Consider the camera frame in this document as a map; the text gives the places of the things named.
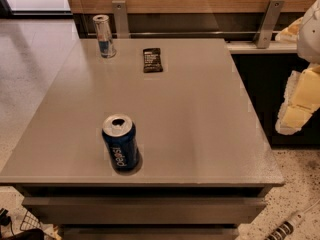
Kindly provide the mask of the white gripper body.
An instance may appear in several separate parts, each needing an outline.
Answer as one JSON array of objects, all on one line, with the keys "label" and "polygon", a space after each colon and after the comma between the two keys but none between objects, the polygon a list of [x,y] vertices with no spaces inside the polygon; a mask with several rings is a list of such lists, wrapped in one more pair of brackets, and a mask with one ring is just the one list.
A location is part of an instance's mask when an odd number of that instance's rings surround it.
[{"label": "white gripper body", "polygon": [[297,53],[310,63],[320,64],[320,0],[316,0],[302,18]]}]

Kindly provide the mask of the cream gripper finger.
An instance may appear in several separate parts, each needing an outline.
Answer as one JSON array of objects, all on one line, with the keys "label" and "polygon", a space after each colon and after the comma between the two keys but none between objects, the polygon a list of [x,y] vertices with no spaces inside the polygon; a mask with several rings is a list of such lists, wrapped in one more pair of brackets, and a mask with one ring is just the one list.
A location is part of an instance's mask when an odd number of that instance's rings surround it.
[{"label": "cream gripper finger", "polygon": [[281,43],[296,43],[300,25],[302,23],[302,17],[292,22],[288,27],[281,30],[276,36],[275,40]]},{"label": "cream gripper finger", "polygon": [[275,129],[282,135],[300,131],[320,108],[320,65],[310,64],[302,72],[292,71],[284,92]]}]

